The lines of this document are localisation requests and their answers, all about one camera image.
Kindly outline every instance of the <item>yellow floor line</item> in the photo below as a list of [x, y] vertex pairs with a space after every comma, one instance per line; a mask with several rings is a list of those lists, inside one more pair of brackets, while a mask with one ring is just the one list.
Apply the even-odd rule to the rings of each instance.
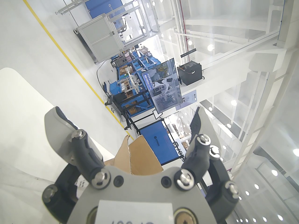
[[[32, 7], [29, 5], [27, 0], [23, 0], [23, 2], [25, 3], [25, 5], [27, 6], [27, 8], [30, 10], [30, 12], [32, 13], [32, 15], [34, 16], [34, 18], [37, 20], [37, 22], [40, 24], [40, 26], [44, 29], [44, 31], [47, 33], [47, 35], [49, 36], [49, 38], [52, 40], [52, 42], [56, 45], [56, 47], [60, 50], [60, 52], [63, 54], [63, 56], [67, 59], [67, 61], [72, 65], [72, 67], [76, 70], [76, 72], [80, 75], [80, 77], [84, 80], [84, 82], [88, 85], [88, 87], [93, 91], [93, 93], [96, 95], [96, 97], [101, 101], [101, 103], [104, 105], [104, 101], [102, 100], [102, 98], [100, 98], [100, 96], [97, 94], [97, 92], [94, 90], [94, 88], [90, 85], [90, 83], [88, 83], [88, 81], [85, 79], [85, 77], [81, 74], [81, 72], [78, 70], [78, 68], [74, 65], [74, 63], [71, 61], [71, 59], [66, 55], [66, 53], [63, 51], [63, 49], [59, 46], [59, 44], [56, 42], [56, 40], [53, 38], [53, 36], [50, 34], [50, 32], [48, 31], [48, 29], [45, 27], [45, 25], [42, 23], [42, 21], [40, 20], [40, 18], [36, 15], [36, 13], [34, 12], [34, 10], [32, 9]], [[117, 122], [121, 125], [122, 128], [124, 128], [124, 126], [121, 124], [121, 122], [119, 121], [119, 119], [113, 114], [113, 112], [110, 110], [110, 108], [108, 108], [107, 106], [105, 106], [106, 109], [111, 113], [111, 115], [117, 120]], [[128, 131], [126, 131], [126, 133], [133, 139], [133, 137], [130, 135], [130, 133]]]

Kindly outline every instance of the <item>red pipe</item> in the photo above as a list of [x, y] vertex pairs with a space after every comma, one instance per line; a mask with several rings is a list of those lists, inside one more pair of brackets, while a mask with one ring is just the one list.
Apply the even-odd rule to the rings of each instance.
[[[183, 8], [182, 8], [182, 3], [181, 3], [181, 0], [179, 0], [179, 1], [180, 1], [181, 11], [182, 11], [184, 29], [185, 29], [185, 33], [187, 33], [186, 26], [185, 26], [185, 19], [184, 19], [184, 13], [183, 13]], [[187, 51], [189, 51], [189, 48], [188, 48], [188, 39], [187, 39], [187, 36], [185, 36], [185, 37], [186, 37]]]

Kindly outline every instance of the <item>display monitor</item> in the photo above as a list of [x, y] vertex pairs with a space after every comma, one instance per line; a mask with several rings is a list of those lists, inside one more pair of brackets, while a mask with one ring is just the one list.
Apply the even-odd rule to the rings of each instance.
[[142, 73], [158, 113], [183, 102], [174, 58]]

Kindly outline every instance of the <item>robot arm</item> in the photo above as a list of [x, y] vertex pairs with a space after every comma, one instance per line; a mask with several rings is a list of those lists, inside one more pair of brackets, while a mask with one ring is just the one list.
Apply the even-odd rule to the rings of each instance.
[[[45, 115], [47, 138], [68, 165], [57, 181], [44, 190], [43, 202], [59, 222], [67, 224], [113, 223], [110, 217], [102, 219], [107, 211], [103, 212], [101, 203], [111, 201], [139, 205], [169, 203], [173, 212], [168, 220], [175, 224], [221, 223], [237, 204], [238, 189], [219, 160], [220, 144], [207, 124], [210, 122], [203, 108], [198, 108], [190, 124], [190, 147], [181, 168], [137, 176], [105, 166], [88, 134], [72, 124], [58, 107], [53, 108]], [[203, 134], [202, 129], [209, 130], [210, 136]], [[195, 184], [207, 170], [213, 185], [204, 198]], [[90, 184], [78, 199], [74, 183], [80, 174]], [[111, 218], [115, 211], [118, 210], [111, 210]]]

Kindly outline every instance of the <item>white label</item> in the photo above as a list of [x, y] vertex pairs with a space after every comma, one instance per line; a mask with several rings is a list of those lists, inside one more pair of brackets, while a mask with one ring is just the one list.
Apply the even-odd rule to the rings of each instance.
[[173, 224], [172, 203], [100, 200], [95, 224]]

